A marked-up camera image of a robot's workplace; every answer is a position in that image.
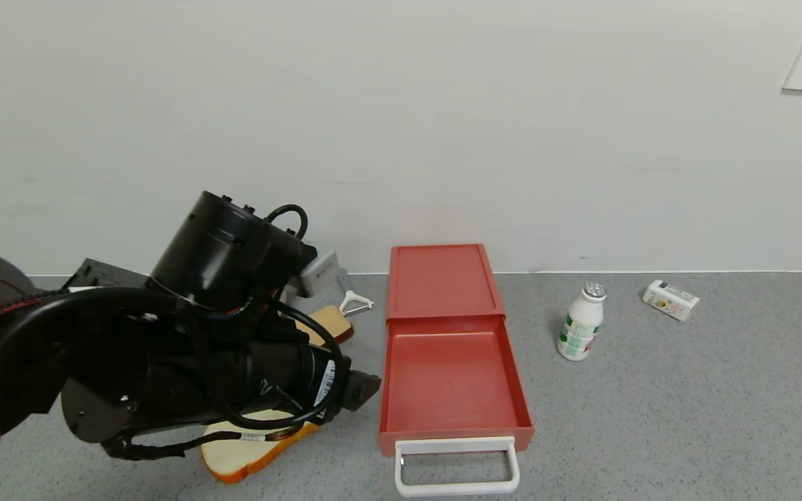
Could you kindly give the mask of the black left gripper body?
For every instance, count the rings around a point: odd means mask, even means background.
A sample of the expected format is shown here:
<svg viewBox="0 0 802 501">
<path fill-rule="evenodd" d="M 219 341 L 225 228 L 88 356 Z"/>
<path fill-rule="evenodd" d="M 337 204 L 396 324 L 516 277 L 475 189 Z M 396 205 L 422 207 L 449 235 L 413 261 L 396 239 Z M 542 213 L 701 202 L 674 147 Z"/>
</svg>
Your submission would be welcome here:
<svg viewBox="0 0 802 501">
<path fill-rule="evenodd" d="M 247 419 L 249 426 L 324 424 L 341 408 L 350 359 L 332 346 L 308 340 L 268 340 L 249 346 L 248 411 L 277 411 L 276 418 Z"/>
</svg>

